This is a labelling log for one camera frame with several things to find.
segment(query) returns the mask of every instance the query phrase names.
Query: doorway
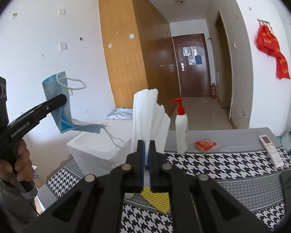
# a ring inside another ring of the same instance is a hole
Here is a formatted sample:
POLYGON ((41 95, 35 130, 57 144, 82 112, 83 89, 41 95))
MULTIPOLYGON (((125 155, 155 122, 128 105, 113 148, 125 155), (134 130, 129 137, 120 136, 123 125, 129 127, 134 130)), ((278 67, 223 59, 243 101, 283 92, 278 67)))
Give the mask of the doorway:
POLYGON ((210 69, 204 34, 173 37, 182 97, 210 95, 210 69))
POLYGON ((231 115, 231 101, 232 101, 232 65, 230 57, 230 48, 227 38, 224 22, 219 11, 215 29, 217 34, 219 54, 221 59, 221 73, 222 73, 222 100, 220 101, 222 108, 227 113, 229 119, 231 115))

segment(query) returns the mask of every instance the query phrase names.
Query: fire extinguisher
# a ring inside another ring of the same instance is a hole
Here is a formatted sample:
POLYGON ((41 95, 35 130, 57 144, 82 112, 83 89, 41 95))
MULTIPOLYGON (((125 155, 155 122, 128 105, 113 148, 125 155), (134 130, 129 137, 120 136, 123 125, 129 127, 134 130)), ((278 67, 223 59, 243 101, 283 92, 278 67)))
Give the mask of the fire extinguisher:
POLYGON ((212 99, 217 98, 217 86, 215 83, 211 85, 211 98, 212 99))

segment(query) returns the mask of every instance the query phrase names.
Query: red cloth with yellow text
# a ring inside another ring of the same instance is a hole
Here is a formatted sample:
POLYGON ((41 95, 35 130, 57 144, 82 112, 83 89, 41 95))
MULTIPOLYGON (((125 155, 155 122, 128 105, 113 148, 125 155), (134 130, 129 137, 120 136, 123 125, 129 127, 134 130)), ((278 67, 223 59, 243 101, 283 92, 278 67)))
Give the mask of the red cloth with yellow text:
POLYGON ((277 38, 271 33, 266 25, 261 25, 257 38, 258 49, 269 56, 275 57, 277 61, 276 73, 279 79, 290 79, 288 62, 280 51, 277 38))

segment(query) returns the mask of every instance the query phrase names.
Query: wooden wardrobe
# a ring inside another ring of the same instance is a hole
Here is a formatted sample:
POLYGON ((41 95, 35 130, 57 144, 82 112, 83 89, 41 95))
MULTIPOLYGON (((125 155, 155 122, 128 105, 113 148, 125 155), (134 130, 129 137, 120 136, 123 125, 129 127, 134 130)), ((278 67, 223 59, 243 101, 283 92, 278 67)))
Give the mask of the wooden wardrobe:
POLYGON ((169 24, 149 0, 98 0, 101 34, 116 108, 133 107, 134 94, 158 89, 170 116, 180 97, 169 24))

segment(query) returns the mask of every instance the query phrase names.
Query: white bottle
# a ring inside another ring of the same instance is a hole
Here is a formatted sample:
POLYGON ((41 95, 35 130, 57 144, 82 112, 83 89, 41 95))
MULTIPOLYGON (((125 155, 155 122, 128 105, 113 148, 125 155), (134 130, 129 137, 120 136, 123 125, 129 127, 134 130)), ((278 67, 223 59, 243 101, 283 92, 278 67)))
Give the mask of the white bottle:
POLYGON ((186 141, 187 115, 182 105, 182 98, 173 99, 171 100, 171 102, 179 102, 179 105, 177 106, 177 116, 176 116, 176 139, 177 139, 177 152, 183 154, 186 152, 188 147, 186 141))

